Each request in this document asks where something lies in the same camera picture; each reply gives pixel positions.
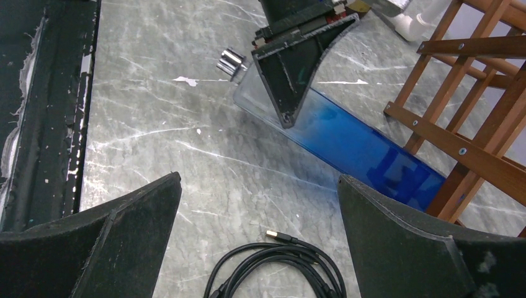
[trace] blue liquid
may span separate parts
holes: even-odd
[[[255,67],[234,94],[237,105],[262,119],[338,171],[425,211],[445,181],[379,131],[311,89],[294,127],[284,130]]]

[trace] usb cable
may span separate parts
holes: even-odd
[[[232,298],[236,289],[249,274],[259,266],[272,262],[287,264],[299,270],[313,288],[317,298],[347,297],[342,274],[333,260],[325,252],[312,244],[303,242],[284,233],[267,231],[266,236],[283,244],[251,243],[230,251],[219,260],[212,270],[203,297]],[[210,294],[214,279],[221,266],[234,255],[248,250],[259,251],[242,261],[232,275],[221,284],[217,290]],[[314,266],[320,268],[323,274],[329,279],[329,284],[325,282]]]

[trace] marble countertop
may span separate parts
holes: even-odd
[[[409,13],[426,1],[412,4]],[[226,47],[249,56],[262,26],[256,0],[102,1],[81,208],[180,172],[183,195],[154,297],[202,296],[215,263],[237,246],[265,241],[267,229],[319,246],[342,271],[349,297],[360,296],[337,200],[339,173],[236,107],[236,86],[215,68]],[[409,130],[382,110],[410,73],[417,46],[369,13],[326,57],[313,86],[402,145]],[[408,107],[422,112],[447,71],[433,62]],[[471,84],[465,80],[439,123]],[[465,125],[467,136],[487,115],[483,103],[478,109],[480,116]],[[419,156],[443,173],[454,165],[430,145]],[[481,192],[495,197],[489,186]],[[500,228],[497,215],[515,210],[513,202],[477,200],[480,207],[466,210],[463,219],[481,230]],[[523,227],[526,219],[517,215],[492,232]],[[217,281],[239,261],[227,263]],[[252,274],[237,297],[314,294],[294,269],[270,264]]]

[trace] wooden rack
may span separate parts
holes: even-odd
[[[484,13],[471,38],[442,40],[458,10],[467,4]],[[489,37],[497,23],[511,26],[505,37]],[[526,58],[526,5],[517,0],[453,0],[421,54],[405,85],[384,113],[413,130],[405,149],[416,154],[424,140],[458,161],[426,212],[456,222],[484,180],[526,205],[526,167],[504,156],[526,126],[526,63],[518,68],[505,58]],[[422,117],[404,108],[431,58],[452,68]],[[486,65],[483,71],[471,64]],[[477,79],[443,129],[435,125],[465,75]],[[469,138],[458,133],[487,87],[505,89],[495,108]],[[526,237],[526,228],[519,235]]]

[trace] marble surface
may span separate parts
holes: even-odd
[[[409,13],[426,1],[411,4]],[[183,195],[154,297],[202,296],[215,263],[237,246],[265,241],[267,229],[322,248],[342,271],[348,296],[359,297],[336,196],[339,173],[236,107],[236,86],[215,68],[228,46],[249,56],[254,32],[265,26],[259,2],[102,3],[81,208],[180,172]],[[370,13],[326,57],[313,86],[403,145],[409,130],[382,110],[417,60],[417,44]],[[433,62],[407,107],[423,113],[448,69]],[[472,84],[463,82],[441,125]],[[461,132],[472,136],[488,112],[481,101]],[[454,165],[429,144],[419,157],[445,174]],[[462,219],[478,230],[516,235],[526,210],[484,185]],[[218,281],[238,261],[227,263]],[[272,264],[251,275],[237,297],[314,295],[295,270]]]

